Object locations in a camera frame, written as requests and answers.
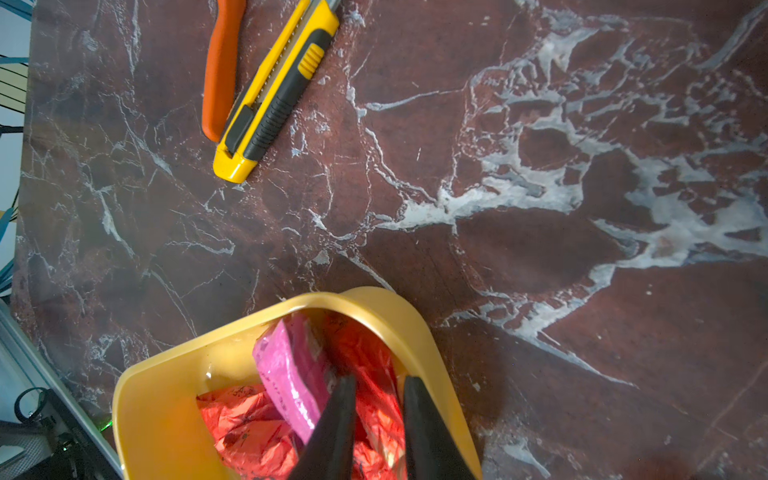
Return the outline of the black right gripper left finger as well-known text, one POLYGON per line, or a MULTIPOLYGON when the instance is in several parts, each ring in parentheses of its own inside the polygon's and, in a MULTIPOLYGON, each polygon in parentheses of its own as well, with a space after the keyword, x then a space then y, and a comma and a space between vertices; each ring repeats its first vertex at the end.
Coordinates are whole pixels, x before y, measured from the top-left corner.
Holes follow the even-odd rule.
POLYGON ((289 479, 350 479, 355 429, 356 379, 348 375, 339 380, 289 479))

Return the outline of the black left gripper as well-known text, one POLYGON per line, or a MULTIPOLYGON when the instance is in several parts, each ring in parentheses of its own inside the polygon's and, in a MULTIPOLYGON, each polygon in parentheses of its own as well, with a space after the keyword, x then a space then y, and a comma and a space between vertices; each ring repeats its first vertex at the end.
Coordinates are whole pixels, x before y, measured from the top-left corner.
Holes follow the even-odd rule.
POLYGON ((3 479, 120 479, 91 435, 52 389, 32 387, 1 422, 3 479))

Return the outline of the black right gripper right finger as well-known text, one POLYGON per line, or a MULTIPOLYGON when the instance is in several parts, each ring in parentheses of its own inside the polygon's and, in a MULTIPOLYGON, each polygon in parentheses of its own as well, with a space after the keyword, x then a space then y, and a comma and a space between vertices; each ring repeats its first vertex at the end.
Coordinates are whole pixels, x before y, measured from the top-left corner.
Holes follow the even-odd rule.
POLYGON ((404 383, 406 470, 409 479, 474 479, 424 382, 404 383))

